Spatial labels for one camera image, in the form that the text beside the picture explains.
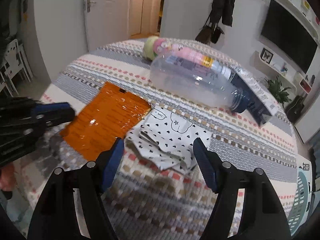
woven tablecloth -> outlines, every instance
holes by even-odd
[[[237,62],[208,46],[195,41],[179,42],[214,57],[238,74],[250,75]],[[217,152],[222,161],[248,171],[264,169],[288,215],[297,188],[297,147],[293,127],[281,108],[277,106],[277,115],[260,128],[247,111],[232,114],[223,108],[209,109],[157,90],[149,80],[150,62],[142,57],[143,45],[137,40],[117,42],[79,57],[48,87],[41,101],[67,101],[79,113],[105,82],[137,94],[153,107],[164,107],[212,131],[209,149]],[[54,168],[70,170],[86,163],[60,137],[64,126],[49,130],[37,151],[16,161],[20,183],[32,207]],[[244,190],[240,189],[230,235],[237,232],[243,197]],[[160,172],[134,147],[126,145],[103,203],[120,239],[198,239],[216,198],[198,167],[188,176],[170,169]]]

white cloth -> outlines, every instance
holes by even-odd
[[[193,141],[200,137],[208,147],[211,136],[211,132],[182,116],[157,107],[127,133],[126,139],[160,170],[173,168],[184,174],[197,164]]]

black jacket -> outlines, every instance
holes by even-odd
[[[210,22],[219,23],[222,17],[224,25],[232,26],[232,14],[236,0],[213,0]]]

door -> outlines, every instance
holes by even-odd
[[[143,0],[131,0],[129,14],[130,35],[141,33],[142,6]]]
[[[129,38],[130,0],[84,0],[89,51]]]

speech bubble print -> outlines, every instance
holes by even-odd
[[[163,120],[164,118],[166,118],[166,115],[164,113],[162,113],[160,110],[158,109],[154,109],[152,112],[151,112],[151,115],[156,118],[156,119],[159,119],[159,120]]]
[[[171,129],[178,133],[185,133],[191,127],[192,123],[189,125],[189,122],[186,121],[183,117],[171,113]]]

